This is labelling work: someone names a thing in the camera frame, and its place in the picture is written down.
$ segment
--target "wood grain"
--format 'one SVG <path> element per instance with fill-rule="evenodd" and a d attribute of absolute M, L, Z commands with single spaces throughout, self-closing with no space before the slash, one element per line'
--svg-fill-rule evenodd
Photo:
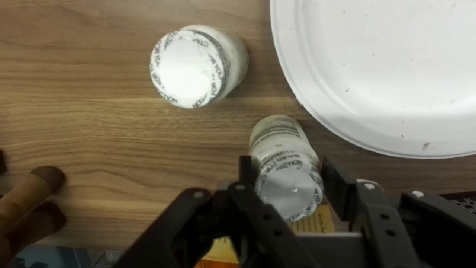
<path fill-rule="evenodd" d="M 268 2 L 3 0 L 0 4 L 0 148 L 6 191 L 32 169 L 69 176 L 56 199 L 69 225 L 48 243 L 125 249 L 191 187 L 237 179 L 252 127 L 299 120 L 332 155 L 389 193 L 476 190 L 476 158 L 410 161 L 362 151 L 331 135 L 294 99 L 274 51 Z M 241 36 L 250 72 L 225 102 L 200 111 L 167 105 L 149 79 L 149 54 L 189 24 Z"/>

